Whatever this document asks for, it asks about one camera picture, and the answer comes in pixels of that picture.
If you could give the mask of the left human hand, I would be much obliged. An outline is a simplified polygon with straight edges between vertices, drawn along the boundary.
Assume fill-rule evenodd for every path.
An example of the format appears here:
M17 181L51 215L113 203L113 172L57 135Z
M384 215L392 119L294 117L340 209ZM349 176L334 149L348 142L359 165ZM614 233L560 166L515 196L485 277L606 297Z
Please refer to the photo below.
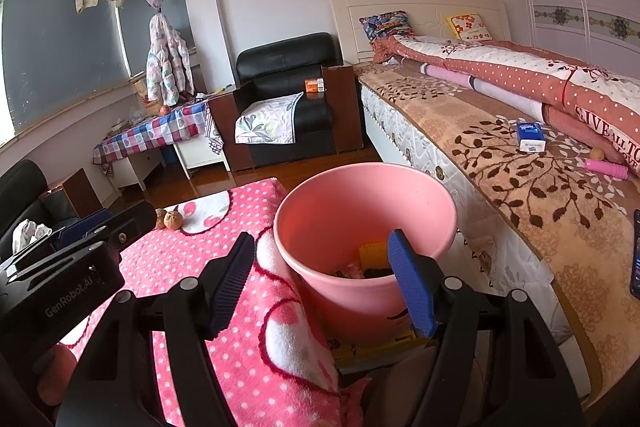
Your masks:
M54 346L51 353L52 360L40 377L37 391L45 405L56 407L63 401L77 361L73 352L63 345Z

